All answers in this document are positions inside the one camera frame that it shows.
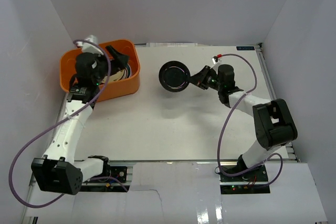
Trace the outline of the white green rimmed plate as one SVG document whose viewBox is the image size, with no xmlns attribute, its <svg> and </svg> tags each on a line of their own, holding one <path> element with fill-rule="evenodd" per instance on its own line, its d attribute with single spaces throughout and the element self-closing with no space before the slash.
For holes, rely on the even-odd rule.
<svg viewBox="0 0 336 224">
<path fill-rule="evenodd" d="M 121 80 L 128 79 L 132 76 L 132 69 L 129 64 L 122 70 Z"/>
</svg>

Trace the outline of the small yellow floral plate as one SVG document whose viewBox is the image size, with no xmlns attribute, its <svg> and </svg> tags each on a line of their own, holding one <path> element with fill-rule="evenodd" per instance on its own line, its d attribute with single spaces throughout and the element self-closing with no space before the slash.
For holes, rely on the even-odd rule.
<svg viewBox="0 0 336 224">
<path fill-rule="evenodd" d="M 120 70 L 109 77 L 108 83 L 123 80 L 125 77 L 126 77 L 125 69 Z"/>
</svg>

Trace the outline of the black plate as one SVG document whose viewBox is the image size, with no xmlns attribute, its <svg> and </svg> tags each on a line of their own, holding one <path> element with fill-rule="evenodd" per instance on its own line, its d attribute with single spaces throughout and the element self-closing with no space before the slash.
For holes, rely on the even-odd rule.
<svg viewBox="0 0 336 224">
<path fill-rule="evenodd" d="M 169 92 L 181 92 L 189 85 L 190 71 L 179 61 L 168 61 L 159 70 L 159 82 Z"/>
</svg>

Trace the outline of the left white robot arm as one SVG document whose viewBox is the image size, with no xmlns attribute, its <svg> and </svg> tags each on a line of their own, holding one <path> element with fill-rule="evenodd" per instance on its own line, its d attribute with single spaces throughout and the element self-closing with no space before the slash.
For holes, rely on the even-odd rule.
<svg viewBox="0 0 336 224">
<path fill-rule="evenodd" d="M 75 161 L 76 147 L 88 117 L 92 114 L 99 85 L 106 78 L 128 66 L 129 56 L 105 47 L 112 57 L 82 52 L 76 57 L 75 74 L 69 81 L 69 93 L 63 118 L 55 138 L 41 158 L 34 158 L 31 169 L 42 191 L 77 194 L 82 183 L 89 180 L 104 182 L 111 177 L 109 159 L 93 155 Z"/>
</svg>

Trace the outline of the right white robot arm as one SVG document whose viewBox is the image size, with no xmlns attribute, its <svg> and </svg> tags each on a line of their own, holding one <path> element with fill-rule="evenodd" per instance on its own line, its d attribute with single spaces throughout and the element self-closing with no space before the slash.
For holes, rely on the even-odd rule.
<svg viewBox="0 0 336 224">
<path fill-rule="evenodd" d="M 206 66 L 189 77 L 188 81 L 203 90 L 216 90 L 220 102 L 230 108 L 229 114 L 239 110 L 254 119 L 256 140 L 241 154 L 234 167 L 220 166 L 218 171 L 221 174 L 250 181 L 256 175 L 256 167 L 261 166 L 273 152 L 298 137 L 285 100 L 267 100 L 244 92 L 235 83 L 232 66 L 220 65 L 217 70 Z"/>
</svg>

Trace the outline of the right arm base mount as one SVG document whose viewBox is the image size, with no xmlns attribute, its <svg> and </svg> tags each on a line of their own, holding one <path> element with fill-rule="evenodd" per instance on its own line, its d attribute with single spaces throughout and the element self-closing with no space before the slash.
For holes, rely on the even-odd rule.
<svg viewBox="0 0 336 224">
<path fill-rule="evenodd" d="M 268 175 L 264 166 L 236 177 L 228 177 L 219 173 L 220 192 L 222 195 L 269 194 Z"/>
</svg>

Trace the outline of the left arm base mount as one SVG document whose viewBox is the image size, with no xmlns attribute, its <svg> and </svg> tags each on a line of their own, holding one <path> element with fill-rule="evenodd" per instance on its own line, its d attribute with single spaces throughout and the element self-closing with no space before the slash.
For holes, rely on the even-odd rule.
<svg viewBox="0 0 336 224">
<path fill-rule="evenodd" d="M 120 183 L 127 182 L 127 167 L 126 166 L 111 166 L 109 159 L 105 156 L 93 155 L 90 159 L 99 159 L 103 161 L 102 173 L 94 176 L 89 181 L 83 183 L 81 190 L 84 192 L 99 192 L 99 193 L 126 193 Z"/>
</svg>

